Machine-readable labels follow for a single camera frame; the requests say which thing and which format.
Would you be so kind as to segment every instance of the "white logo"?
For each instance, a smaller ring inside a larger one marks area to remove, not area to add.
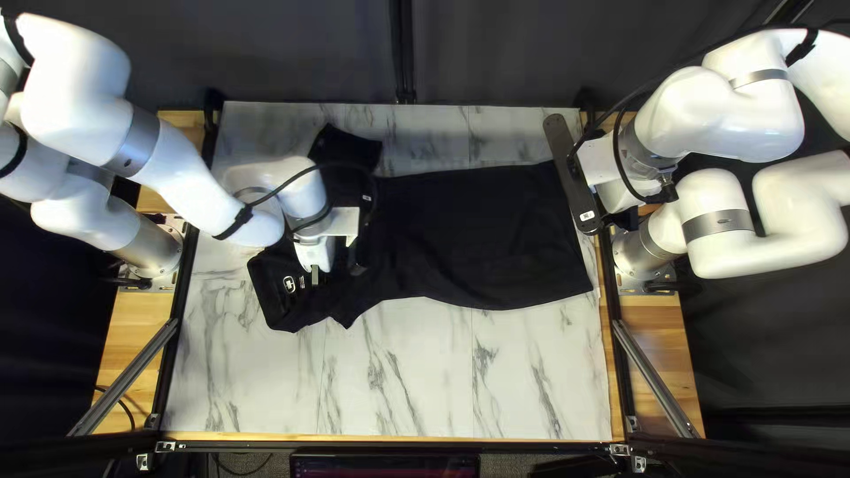
[[[283,278],[283,287],[286,288],[286,293],[295,293],[295,279],[292,276]]]

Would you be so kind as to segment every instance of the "white marble board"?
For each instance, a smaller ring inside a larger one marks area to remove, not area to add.
[[[213,174],[306,155],[327,123],[380,139],[381,175],[551,159],[543,118],[572,109],[225,105]],[[169,391],[167,430],[607,441],[596,290],[522,310],[385,301],[348,330],[266,326],[246,262],[259,250],[201,234]]]

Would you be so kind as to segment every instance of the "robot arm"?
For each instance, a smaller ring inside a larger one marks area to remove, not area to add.
[[[645,191],[657,191],[652,180],[659,170],[692,151],[747,162],[791,154],[803,134],[791,85],[850,140],[850,38],[830,31],[818,32],[813,43],[812,37],[805,29],[759,31],[710,52],[702,67],[671,75],[620,133],[629,177]],[[813,48],[785,65],[801,44]],[[618,181],[597,186],[606,207],[639,204]],[[687,253],[698,276],[745,276],[812,264],[847,245],[840,207],[850,205],[850,159],[843,151],[773,165],[756,175],[753,196],[764,237],[756,235],[730,172],[700,170],[676,190],[678,200],[655,211],[638,234],[615,240],[622,272],[650,279]]]
[[[123,98],[130,73],[124,52],[62,21],[22,14],[16,25],[35,59],[20,107],[34,139],[149,186],[211,235],[234,224],[245,204],[215,181],[195,147],[169,123]],[[268,246],[282,235],[282,222],[257,210],[227,239]]]

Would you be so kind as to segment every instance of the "wooden tabletop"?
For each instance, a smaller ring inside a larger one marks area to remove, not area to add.
[[[631,119],[626,114],[626,122]],[[203,117],[199,111],[161,111],[159,117],[180,128],[200,149],[203,141]],[[610,130],[610,120],[603,129]],[[142,188],[137,209],[143,213],[170,213],[173,210],[153,191]],[[602,272],[597,250],[597,267]],[[171,311],[172,294],[124,293],[116,296],[109,333],[100,364],[98,384],[109,386],[135,355],[147,344],[150,337],[165,323]],[[678,296],[624,296],[620,298],[623,319],[628,323],[644,353],[652,361],[679,404],[704,435],[700,404],[694,386],[688,342],[685,338],[682,311]],[[613,343],[609,328],[608,309],[604,295],[599,309],[603,331],[605,359],[608,365],[609,395],[611,403],[611,431],[615,441],[622,441],[620,399],[613,360]],[[153,404],[156,377],[161,355],[151,362],[125,395],[125,402],[133,412],[137,428],[145,422]],[[655,397],[632,365],[632,390],[637,418],[645,431],[657,435],[675,435],[667,423]],[[93,400],[99,398],[95,393]],[[115,406],[95,433],[128,431],[129,420],[125,412]],[[222,432],[167,432],[175,440],[239,440],[239,441],[471,441],[462,438],[346,436],[346,435],[293,435]]]

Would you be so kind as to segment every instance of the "metal bracket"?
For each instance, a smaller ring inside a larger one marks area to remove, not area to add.
[[[149,460],[150,453],[139,453],[136,455],[136,469],[139,471],[150,471],[150,463]]]
[[[636,433],[640,431],[640,423],[638,422],[638,417],[634,415],[626,415],[626,427],[628,428],[628,433]]]
[[[100,396],[88,411],[82,415],[67,436],[89,435],[98,428],[101,421],[109,414],[118,400],[127,392],[130,385],[141,375],[163,345],[174,335],[180,323],[179,319],[170,319],[150,339],[150,342],[133,358],[127,368],[112,382],[110,388]]]
[[[151,413],[150,415],[148,415],[148,418],[144,420],[144,426],[142,428],[145,430],[158,430],[159,418],[159,413]]]
[[[661,379],[661,376],[652,366],[652,362],[643,353],[643,350],[634,336],[632,336],[632,332],[626,323],[622,319],[611,321],[611,332],[617,341],[620,342],[620,345],[623,346],[623,350],[626,351],[635,366],[637,366],[643,379],[646,380],[646,383],[652,390],[652,394],[655,395],[655,399],[661,405],[661,409],[664,410],[664,414],[670,420],[673,429],[676,430],[676,434],[685,438],[700,438],[700,433],[697,432],[688,415],[679,406],[676,397],[667,388],[664,380]]]
[[[177,451],[177,442],[176,441],[158,441],[156,443],[156,448],[154,448],[154,453],[169,453]]]
[[[637,232],[630,233],[627,230],[623,230],[615,225],[611,225],[611,242],[614,244],[614,240],[619,236],[624,236],[628,234],[637,234]],[[620,250],[617,250],[615,246],[612,245],[612,253],[614,255],[618,255],[621,253]],[[646,281],[653,280],[656,282],[675,282],[676,281],[676,271],[673,268],[671,263],[665,264],[661,266],[658,270],[650,271],[646,276],[635,276],[634,272],[631,274],[626,273],[626,271],[621,270],[617,267],[617,264],[614,264],[614,277],[617,279],[617,291],[620,295],[675,295],[676,293],[672,290],[670,291],[656,291],[656,292],[645,292],[643,290],[643,284]]]
[[[632,456],[632,473],[643,473],[646,471],[646,458]]]
[[[171,234],[174,239],[177,240],[180,244],[180,249],[183,248],[183,239],[186,232],[186,220],[183,217],[177,214],[163,214],[165,216],[165,224],[157,224],[161,229],[165,230],[168,234]],[[155,271],[150,270],[139,270],[135,266],[130,266],[124,264],[121,266],[121,269],[118,270],[119,277],[125,277],[127,279],[140,279],[142,276],[137,275],[136,272],[142,272],[145,277],[155,276]],[[177,275],[180,272],[180,267],[174,269],[169,274],[165,274],[163,276],[155,276],[150,279],[151,284],[150,288],[140,289],[138,287],[133,286],[121,286],[118,288],[121,292],[134,292],[134,293],[174,293],[174,288],[177,286]]]
[[[608,444],[608,452],[614,457],[627,457],[632,454],[626,443],[610,443]]]

